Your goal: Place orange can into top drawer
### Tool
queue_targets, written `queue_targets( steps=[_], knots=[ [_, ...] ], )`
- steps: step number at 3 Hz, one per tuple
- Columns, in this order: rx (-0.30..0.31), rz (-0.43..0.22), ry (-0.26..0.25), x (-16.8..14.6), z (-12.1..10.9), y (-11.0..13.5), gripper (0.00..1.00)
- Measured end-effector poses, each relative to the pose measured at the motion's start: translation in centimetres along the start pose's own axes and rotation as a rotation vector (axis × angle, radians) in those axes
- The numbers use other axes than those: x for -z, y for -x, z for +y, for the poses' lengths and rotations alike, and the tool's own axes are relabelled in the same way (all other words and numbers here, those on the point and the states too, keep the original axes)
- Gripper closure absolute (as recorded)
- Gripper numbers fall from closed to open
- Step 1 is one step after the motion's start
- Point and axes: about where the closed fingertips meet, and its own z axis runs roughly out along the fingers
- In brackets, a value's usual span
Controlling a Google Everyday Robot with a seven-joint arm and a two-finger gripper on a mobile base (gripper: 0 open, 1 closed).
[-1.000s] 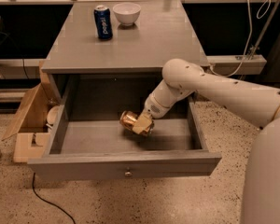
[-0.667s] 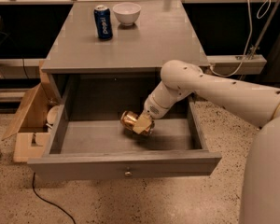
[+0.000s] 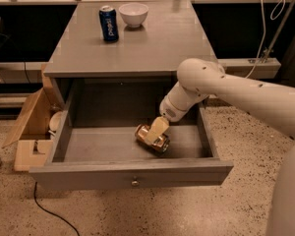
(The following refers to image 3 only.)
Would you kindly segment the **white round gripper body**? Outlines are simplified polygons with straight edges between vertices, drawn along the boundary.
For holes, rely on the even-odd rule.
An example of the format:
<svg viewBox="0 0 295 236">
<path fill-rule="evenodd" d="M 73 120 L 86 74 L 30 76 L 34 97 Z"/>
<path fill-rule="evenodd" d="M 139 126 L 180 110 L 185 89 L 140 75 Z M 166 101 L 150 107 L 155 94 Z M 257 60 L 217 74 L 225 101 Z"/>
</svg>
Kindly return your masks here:
<svg viewBox="0 0 295 236">
<path fill-rule="evenodd" d="M 176 108 L 170 102 L 169 97 L 165 96 L 159 105 L 159 113 L 169 122 L 179 122 L 187 114 L 187 111 Z"/>
</svg>

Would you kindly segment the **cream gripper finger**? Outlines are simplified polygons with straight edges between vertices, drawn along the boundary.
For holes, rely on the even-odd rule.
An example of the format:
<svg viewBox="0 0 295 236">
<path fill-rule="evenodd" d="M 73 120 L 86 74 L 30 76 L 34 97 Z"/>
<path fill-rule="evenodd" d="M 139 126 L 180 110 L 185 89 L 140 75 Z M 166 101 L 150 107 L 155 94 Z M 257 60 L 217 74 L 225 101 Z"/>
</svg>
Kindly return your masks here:
<svg viewBox="0 0 295 236">
<path fill-rule="evenodd" d="M 151 124 L 145 142 L 148 145 L 152 145 L 167 129 L 169 128 L 168 120 L 163 117 L 157 117 Z"/>
</svg>

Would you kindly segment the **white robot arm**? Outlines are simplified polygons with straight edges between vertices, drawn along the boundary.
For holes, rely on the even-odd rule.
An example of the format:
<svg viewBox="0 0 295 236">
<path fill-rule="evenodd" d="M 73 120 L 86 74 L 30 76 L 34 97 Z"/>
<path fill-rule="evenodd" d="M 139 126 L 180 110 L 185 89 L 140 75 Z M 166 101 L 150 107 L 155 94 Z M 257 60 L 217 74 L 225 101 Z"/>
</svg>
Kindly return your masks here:
<svg viewBox="0 0 295 236">
<path fill-rule="evenodd" d="M 227 75 L 221 65 L 196 58 L 179 65 L 177 79 L 160 104 L 160 116 L 145 138 L 147 144 L 154 144 L 171 122 L 179 121 L 211 94 L 295 141 L 295 88 Z M 277 175 L 266 236 L 295 236 L 295 145 Z"/>
</svg>

